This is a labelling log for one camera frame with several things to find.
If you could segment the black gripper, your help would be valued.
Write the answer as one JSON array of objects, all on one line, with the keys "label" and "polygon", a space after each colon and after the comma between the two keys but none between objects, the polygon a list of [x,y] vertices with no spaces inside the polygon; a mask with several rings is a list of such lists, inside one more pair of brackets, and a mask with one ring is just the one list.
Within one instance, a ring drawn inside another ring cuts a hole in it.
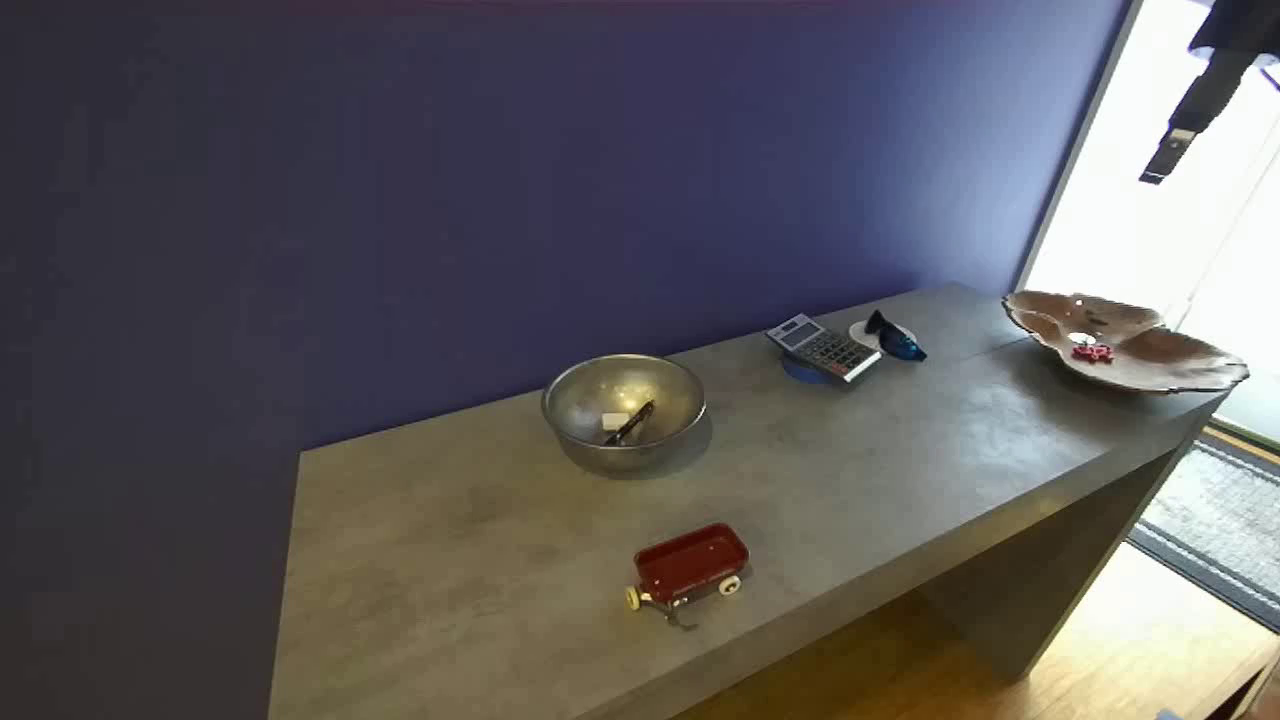
[{"label": "black gripper", "polygon": [[1198,133],[1192,130],[1170,130],[1151,152],[1151,162],[1145,164],[1142,181],[1145,186],[1164,186],[1176,164],[1185,162],[1185,152],[1192,149]]}]

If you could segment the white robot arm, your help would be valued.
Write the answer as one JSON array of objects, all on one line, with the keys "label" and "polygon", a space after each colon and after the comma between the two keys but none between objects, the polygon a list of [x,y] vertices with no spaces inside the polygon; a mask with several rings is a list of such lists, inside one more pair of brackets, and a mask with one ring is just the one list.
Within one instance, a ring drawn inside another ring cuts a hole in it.
[{"label": "white robot arm", "polygon": [[1242,76],[1260,55],[1280,55],[1280,0],[1209,0],[1204,25],[1189,40],[1204,55],[1204,71],[1185,87],[1142,181],[1164,186],[1198,137],[1228,109]]}]

